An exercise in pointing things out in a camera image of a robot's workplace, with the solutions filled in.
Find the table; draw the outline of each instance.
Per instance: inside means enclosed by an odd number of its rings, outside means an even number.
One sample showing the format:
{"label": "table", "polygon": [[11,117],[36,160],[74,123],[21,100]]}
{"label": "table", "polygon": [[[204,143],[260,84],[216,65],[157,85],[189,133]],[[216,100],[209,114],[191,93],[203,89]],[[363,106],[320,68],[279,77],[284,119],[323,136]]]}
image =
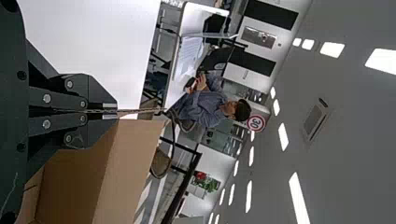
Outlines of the table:
{"label": "table", "polygon": [[[185,2],[183,4],[183,8],[181,9],[180,23],[177,27],[177,34],[179,36],[182,36],[186,34],[202,32],[205,20],[214,13],[227,17],[230,12],[220,8],[207,7],[199,4]],[[185,94],[184,86],[190,79],[189,76],[184,76],[180,80],[173,79],[177,68],[177,55],[179,51],[179,45],[180,38],[177,38],[172,56],[171,71],[168,76],[168,82],[166,84],[166,89],[163,97],[163,107],[167,109],[171,108]]]}
{"label": "table", "polygon": [[27,39],[59,73],[91,75],[119,109],[139,108],[161,0],[18,2]]}

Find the wire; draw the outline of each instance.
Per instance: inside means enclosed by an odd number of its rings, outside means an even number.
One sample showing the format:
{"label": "wire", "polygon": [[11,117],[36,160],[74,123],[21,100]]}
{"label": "wire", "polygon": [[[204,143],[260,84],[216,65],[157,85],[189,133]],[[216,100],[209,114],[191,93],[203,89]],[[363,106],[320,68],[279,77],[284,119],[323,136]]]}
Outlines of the wire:
{"label": "wire", "polygon": [[163,31],[166,31],[166,32],[169,33],[169,34],[176,35],[176,36],[179,38],[180,42],[181,42],[181,35],[179,35],[178,33],[176,33],[174,30],[162,28],[162,27],[160,26],[160,24],[157,24],[156,27],[157,27],[157,29],[159,29],[159,30],[163,30]]}

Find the dark hair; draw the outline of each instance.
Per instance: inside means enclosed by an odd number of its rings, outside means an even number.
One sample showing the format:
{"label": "dark hair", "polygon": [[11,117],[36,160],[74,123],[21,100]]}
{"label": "dark hair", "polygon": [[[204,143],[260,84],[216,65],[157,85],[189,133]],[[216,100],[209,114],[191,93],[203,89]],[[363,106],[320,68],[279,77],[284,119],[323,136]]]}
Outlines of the dark hair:
{"label": "dark hair", "polygon": [[251,107],[246,100],[239,100],[235,109],[235,120],[239,122],[246,121],[250,117]]}

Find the cardboard box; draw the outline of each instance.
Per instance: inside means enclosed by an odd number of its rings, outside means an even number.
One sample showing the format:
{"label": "cardboard box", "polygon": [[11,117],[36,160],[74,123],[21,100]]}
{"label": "cardboard box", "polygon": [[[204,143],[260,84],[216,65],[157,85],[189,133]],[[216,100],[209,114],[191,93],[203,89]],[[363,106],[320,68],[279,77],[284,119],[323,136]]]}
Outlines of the cardboard box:
{"label": "cardboard box", "polygon": [[[93,148],[58,151],[42,183],[25,192],[18,224],[133,222],[162,128],[162,121],[120,120]],[[33,179],[39,183],[40,173]]]}

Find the speed limit sign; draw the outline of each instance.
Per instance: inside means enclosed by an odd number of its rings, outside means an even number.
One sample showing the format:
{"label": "speed limit sign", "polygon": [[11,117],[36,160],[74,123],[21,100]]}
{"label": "speed limit sign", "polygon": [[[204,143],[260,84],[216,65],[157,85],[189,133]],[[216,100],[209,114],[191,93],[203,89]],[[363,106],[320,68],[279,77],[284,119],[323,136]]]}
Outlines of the speed limit sign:
{"label": "speed limit sign", "polygon": [[260,115],[253,115],[247,120],[247,127],[255,133],[260,133],[265,128],[265,119]]}

